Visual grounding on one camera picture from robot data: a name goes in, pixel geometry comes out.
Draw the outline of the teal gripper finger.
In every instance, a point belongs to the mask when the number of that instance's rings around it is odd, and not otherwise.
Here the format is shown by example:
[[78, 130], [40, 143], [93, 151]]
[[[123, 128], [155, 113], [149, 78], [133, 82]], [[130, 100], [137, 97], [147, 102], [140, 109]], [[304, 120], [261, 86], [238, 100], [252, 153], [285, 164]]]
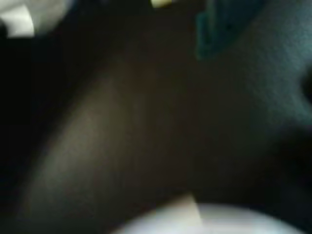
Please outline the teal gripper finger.
[[225, 49], [251, 23], [264, 0], [207, 0], [196, 16], [196, 56], [206, 59]]

